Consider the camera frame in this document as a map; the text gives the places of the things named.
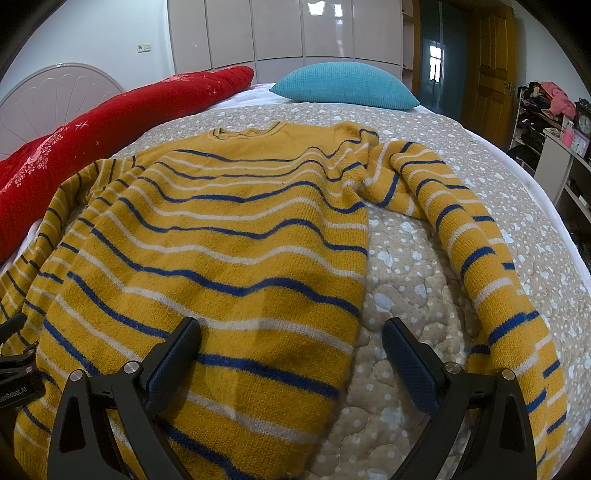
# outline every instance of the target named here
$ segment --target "wall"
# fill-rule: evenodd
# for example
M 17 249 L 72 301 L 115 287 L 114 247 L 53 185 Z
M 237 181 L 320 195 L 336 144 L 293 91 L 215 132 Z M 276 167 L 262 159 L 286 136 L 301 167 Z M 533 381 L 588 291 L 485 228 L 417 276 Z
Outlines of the wall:
M 139 43 L 152 51 L 137 53 Z M 169 77 L 167 0 L 67 0 L 19 52 L 0 83 L 0 99 L 31 73 L 60 62 L 95 66 L 125 90 Z
M 504 0 L 504 3 L 513 7 L 517 22 L 518 84 L 535 80 L 554 82 L 572 101 L 590 98 L 573 64 L 550 32 L 517 0 Z

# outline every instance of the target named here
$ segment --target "teal pillow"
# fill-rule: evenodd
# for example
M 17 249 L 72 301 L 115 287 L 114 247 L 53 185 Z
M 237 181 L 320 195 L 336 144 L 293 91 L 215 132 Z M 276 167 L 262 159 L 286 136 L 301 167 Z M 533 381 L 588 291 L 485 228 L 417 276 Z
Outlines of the teal pillow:
M 392 110 L 420 105 L 395 76 L 355 61 L 308 65 L 279 80 L 271 91 L 299 102 L 353 103 Z

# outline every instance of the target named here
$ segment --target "quilted bedspread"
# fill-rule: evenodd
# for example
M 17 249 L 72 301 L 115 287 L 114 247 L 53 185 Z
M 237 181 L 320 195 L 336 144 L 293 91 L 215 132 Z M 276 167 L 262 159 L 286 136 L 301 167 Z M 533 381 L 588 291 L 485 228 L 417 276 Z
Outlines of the quilted bedspread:
M 160 125 L 116 158 L 214 127 L 267 128 L 273 120 L 329 126 L 344 120 L 375 128 L 381 141 L 428 145 L 483 201 L 513 254 L 523 289 L 542 314 L 566 378 L 567 433 L 547 452 L 566 460 L 591 418 L 591 299 L 558 232 L 522 184 L 457 122 L 352 105 L 297 103 L 214 110 Z M 369 258 L 361 330 L 350 380 L 326 435 L 310 458 L 305 480 L 387 480 L 428 418 L 418 412 L 382 348 L 380 331 L 393 316 L 443 361 L 464 365 L 479 321 L 427 222 L 368 204 Z M 470 433 L 466 421 L 441 470 L 449 478 Z

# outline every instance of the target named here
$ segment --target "red blanket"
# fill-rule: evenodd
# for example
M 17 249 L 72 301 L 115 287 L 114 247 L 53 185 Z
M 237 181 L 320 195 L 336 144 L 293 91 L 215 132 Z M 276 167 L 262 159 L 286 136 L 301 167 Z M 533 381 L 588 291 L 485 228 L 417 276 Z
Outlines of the red blanket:
M 110 157 L 157 125 L 241 92 L 253 75 L 246 66 L 174 75 L 115 96 L 53 134 L 23 145 L 0 162 L 0 262 L 21 243 L 59 185 L 75 172 Z

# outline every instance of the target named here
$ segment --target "sweater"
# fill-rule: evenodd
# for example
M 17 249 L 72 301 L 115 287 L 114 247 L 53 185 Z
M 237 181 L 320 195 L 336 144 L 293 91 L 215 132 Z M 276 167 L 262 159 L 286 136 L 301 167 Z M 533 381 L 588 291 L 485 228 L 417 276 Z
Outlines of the sweater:
M 68 374 L 141 360 L 184 316 L 199 321 L 203 343 L 157 421 L 173 450 L 196 479 L 297 477 L 358 333 L 362 198 L 433 225 L 482 322 L 468 369 L 515 371 L 539 476 L 549 478 L 548 453 L 564 435 L 564 379 L 494 219 L 432 150 L 380 144 L 351 122 L 218 128 L 94 162 L 60 186 L 38 238 L 0 277 L 3 317 L 28 317 L 4 354 L 39 341 L 47 389 L 15 428 L 15 454 L 32 478 L 46 476 Z M 125 462 L 141 471 L 119 420 L 111 423 Z

